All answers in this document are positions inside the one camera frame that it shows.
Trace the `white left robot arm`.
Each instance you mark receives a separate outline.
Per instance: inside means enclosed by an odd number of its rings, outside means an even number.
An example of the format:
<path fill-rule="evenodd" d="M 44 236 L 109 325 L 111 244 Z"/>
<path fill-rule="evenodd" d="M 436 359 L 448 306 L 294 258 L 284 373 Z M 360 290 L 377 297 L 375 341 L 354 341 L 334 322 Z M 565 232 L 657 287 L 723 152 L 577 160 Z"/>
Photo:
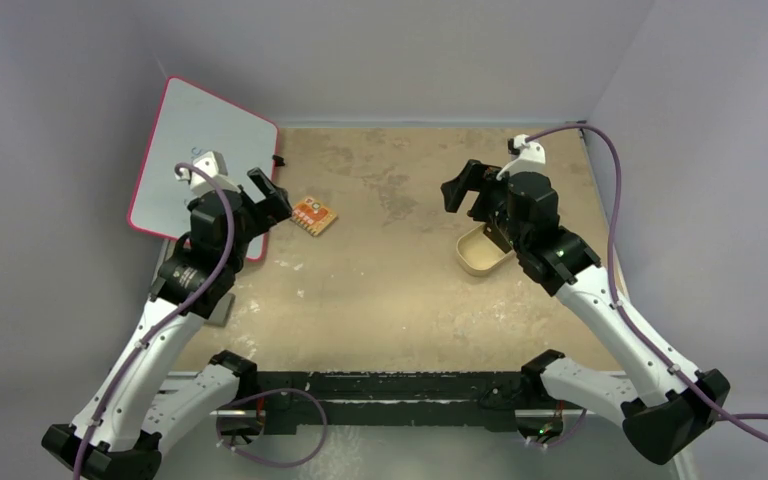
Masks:
<path fill-rule="evenodd" d="M 255 364 L 229 351 L 175 393 L 157 395 L 184 347 L 234 286 L 249 243 L 290 218 L 292 206 L 259 168 L 247 173 L 263 196 L 258 202 L 203 167 L 179 163 L 175 170 L 188 183 L 207 185 L 187 205 L 189 230 L 158 268 L 136 328 L 98 391 L 41 441 L 76 479 L 152 479 L 211 410 L 244 409 L 257 399 Z"/>

